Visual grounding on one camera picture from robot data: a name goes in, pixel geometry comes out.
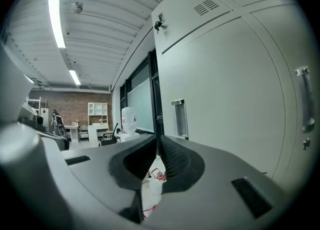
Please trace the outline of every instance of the office chair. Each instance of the office chair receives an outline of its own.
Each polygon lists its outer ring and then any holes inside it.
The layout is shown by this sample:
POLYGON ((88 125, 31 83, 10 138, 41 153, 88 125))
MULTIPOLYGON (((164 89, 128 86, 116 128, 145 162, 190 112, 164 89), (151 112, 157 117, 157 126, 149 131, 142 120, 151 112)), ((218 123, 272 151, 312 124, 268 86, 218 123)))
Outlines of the office chair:
POLYGON ((108 146, 117 143, 117 139, 115 137, 115 131, 117 129, 118 123, 115 125, 113 133, 103 134, 103 138, 100 139, 99 147, 108 146))

